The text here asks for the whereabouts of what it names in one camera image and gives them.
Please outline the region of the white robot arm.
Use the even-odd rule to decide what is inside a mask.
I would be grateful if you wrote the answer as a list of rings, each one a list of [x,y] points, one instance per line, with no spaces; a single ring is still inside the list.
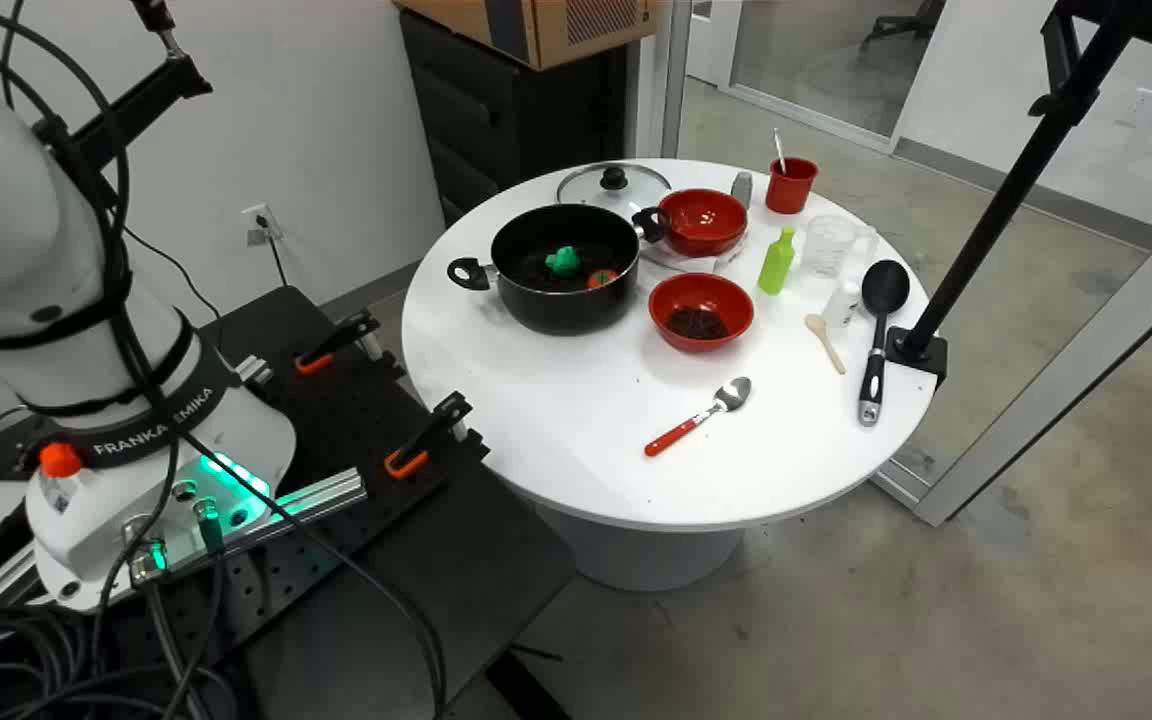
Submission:
[[[43,418],[24,510],[43,592],[101,612],[254,526],[297,429],[133,277],[129,143],[203,81],[183,52],[72,127],[0,56],[0,385]]]

